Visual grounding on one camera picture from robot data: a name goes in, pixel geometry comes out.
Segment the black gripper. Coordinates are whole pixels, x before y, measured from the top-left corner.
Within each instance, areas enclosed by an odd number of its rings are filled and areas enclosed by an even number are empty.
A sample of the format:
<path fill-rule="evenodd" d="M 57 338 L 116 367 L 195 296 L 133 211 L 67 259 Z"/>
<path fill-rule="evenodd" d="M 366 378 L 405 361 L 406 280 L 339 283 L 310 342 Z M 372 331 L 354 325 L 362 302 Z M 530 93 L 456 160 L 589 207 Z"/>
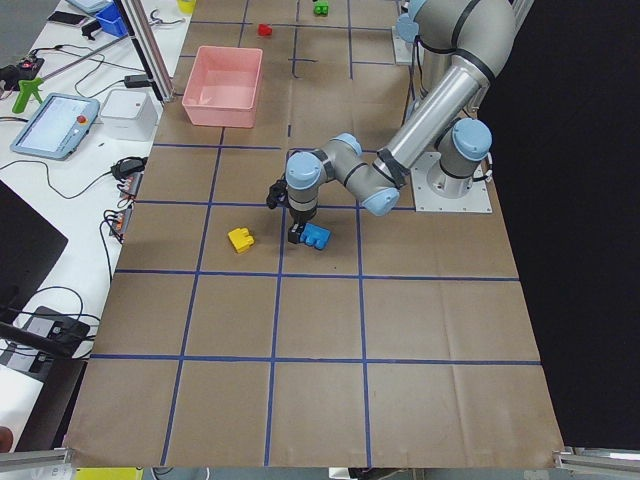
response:
<path fill-rule="evenodd" d="M 290 207 L 289 213 L 292 218 L 292 225 L 287 231 L 287 241 L 291 244 L 300 244 L 306 224 L 315 217 L 317 207 L 314 206 L 309 210 L 298 210 Z"/>

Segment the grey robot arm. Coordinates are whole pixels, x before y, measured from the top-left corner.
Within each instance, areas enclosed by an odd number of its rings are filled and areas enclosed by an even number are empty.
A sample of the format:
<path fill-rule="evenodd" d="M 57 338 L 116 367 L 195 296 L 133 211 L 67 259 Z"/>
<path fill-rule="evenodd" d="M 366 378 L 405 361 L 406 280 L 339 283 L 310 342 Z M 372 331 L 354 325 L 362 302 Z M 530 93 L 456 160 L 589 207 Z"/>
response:
<path fill-rule="evenodd" d="M 366 210 L 383 216 L 396 205 L 411 167 L 428 147 L 440 150 L 441 171 L 450 178 L 472 177 L 489 153 L 486 125 L 458 115 L 504 68 L 517 33 L 513 6 L 507 1 L 410 1 L 396 30 L 414 46 L 449 57 L 448 68 L 373 163 L 362 160 L 360 144 L 347 133 L 289 157 L 267 204 L 288 208 L 292 244 L 312 242 L 305 228 L 325 183 L 341 183 Z"/>
<path fill-rule="evenodd" d="M 411 1 L 407 15 L 425 50 L 476 67 L 478 91 L 489 88 L 511 54 L 516 21 L 507 1 Z"/>

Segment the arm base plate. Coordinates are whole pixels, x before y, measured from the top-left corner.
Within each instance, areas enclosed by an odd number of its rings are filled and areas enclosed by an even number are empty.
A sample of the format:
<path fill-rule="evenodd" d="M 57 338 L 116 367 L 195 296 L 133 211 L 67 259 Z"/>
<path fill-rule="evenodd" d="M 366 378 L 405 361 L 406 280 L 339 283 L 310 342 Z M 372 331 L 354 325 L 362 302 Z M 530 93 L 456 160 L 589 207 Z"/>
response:
<path fill-rule="evenodd" d="M 423 153 L 411 168 L 415 210 L 418 213 L 491 214 L 493 212 L 483 171 L 476 165 L 465 179 L 447 175 L 440 165 L 440 154 Z"/>
<path fill-rule="evenodd" d="M 418 26 L 415 22 L 402 24 L 392 28 L 392 40 L 394 49 L 394 59 L 396 65 L 410 66 L 412 62 L 413 46 L 405 40 L 411 33 L 418 32 Z"/>

